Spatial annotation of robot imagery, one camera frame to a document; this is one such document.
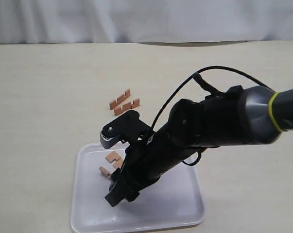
yellow ring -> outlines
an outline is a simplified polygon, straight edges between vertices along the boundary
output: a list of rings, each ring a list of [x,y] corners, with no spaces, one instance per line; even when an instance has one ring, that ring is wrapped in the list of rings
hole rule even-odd
[[[283,130],[280,128],[280,126],[278,125],[274,115],[273,115],[273,102],[276,99],[277,95],[279,95],[280,92],[276,92],[274,93],[274,95],[271,97],[271,99],[268,102],[268,114],[270,119],[272,120],[272,123],[274,124],[274,126],[276,127],[276,129],[279,132],[283,132]]]

plastic tray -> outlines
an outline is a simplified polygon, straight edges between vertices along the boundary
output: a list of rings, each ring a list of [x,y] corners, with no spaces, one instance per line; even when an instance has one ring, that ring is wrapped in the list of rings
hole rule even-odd
[[[128,203],[112,208],[104,199],[110,181],[99,166],[114,171],[105,157],[115,150],[124,158],[128,145],[117,144],[105,150],[100,144],[84,146],[77,155],[71,227],[76,233],[125,233],[194,226],[205,216],[197,168],[179,164],[154,185]]]

beige table surface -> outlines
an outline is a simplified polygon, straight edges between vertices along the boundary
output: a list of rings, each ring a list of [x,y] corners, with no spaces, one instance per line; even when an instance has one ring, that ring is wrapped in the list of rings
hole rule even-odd
[[[293,42],[0,45],[0,233],[70,233],[76,154],[115,118],[108,103],[131,88],[151,124],[168,95],[209,65],[293,88]],[[253,85],[227,71],[203,77],[221,90]],[[205,94],[190,82],[173,102]],[[206,151],[198,169],[207,217],[174,232],[293,233],[293,132],[270,146]]]

white curtain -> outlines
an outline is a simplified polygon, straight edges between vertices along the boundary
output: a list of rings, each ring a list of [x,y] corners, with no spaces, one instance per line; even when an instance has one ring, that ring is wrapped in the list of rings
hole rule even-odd
[[[0,0],[0,43],[293,40],[293,0]]]

robotic arm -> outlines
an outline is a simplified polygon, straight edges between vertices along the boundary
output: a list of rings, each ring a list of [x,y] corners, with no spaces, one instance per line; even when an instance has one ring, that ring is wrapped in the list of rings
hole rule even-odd
[[[149,127],[133,110],[103,127],[100,135],[104,148],[119,141],[130,144],[122,167],[111,176],[105,197],[111,206],[123,199],[134,201],[140,190],[156,183],[163,173],[185,163],[196,152],[197,160],[187,165],[195,165],[207,148],[270,144],[282,132],[293,130],[293,90],[276,93],[252,78],[260,85],[248,89],[234,86],[223,93],[206,83],[199,71],[190,79],[211,95],[202,102],[181,99],[157,132],[153,127],[159,115]]]

